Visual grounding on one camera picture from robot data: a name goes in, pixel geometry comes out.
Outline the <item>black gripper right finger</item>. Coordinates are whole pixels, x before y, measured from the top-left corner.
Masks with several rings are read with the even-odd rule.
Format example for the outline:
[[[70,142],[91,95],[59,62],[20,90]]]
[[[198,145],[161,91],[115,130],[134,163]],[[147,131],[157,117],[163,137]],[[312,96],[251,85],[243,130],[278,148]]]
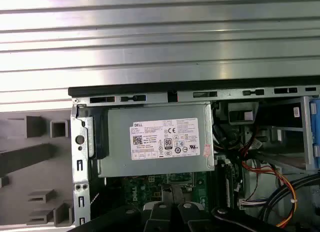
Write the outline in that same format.
[[[276,232],[276,226],[237,210],[215,207],[210,212],[184,199],[179,185],[172,186],[174,232]]]

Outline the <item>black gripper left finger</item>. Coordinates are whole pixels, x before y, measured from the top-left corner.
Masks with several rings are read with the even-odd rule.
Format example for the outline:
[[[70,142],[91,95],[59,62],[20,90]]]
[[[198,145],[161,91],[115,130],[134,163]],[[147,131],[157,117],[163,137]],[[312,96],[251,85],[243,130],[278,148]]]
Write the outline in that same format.
[[[122,206],[83,225],[73,232],[177,232],[174,186],[162,185],[162,200],[146,204],[140,211],[132,205]]]

